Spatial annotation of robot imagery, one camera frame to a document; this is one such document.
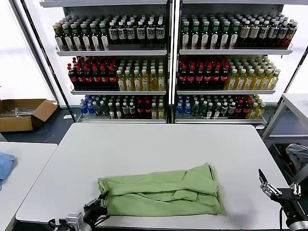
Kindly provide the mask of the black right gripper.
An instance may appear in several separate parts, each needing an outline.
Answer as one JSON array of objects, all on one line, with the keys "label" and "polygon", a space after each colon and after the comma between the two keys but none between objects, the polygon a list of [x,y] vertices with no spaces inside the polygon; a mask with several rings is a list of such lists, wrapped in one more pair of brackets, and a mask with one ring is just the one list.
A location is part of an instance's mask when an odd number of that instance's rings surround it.
[{"label": "black right gripper", "polygon": [[290,188],[281,188],[278,190],[271,185],[265,177],[262,170],[258,169],[260,189],[264,194],[270,196],[270,199],[279,203],[284,210],[300,210],[298,200],[301,198],[301,186],[293,182]]}]

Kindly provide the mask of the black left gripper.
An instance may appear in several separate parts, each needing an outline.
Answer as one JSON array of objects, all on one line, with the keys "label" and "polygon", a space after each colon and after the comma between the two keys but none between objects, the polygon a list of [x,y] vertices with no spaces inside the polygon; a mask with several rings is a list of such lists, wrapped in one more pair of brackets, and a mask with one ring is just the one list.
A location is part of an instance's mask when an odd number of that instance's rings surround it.
[{"label": "black left gripper", "polygon": [[100,216],[107,215],[107,205],[106,199],[108,194],[100,194],[98,199],[93,199],[88,203],[84,204],[84,212],[85,215],[83,220],[85,223],[95,223]]}]

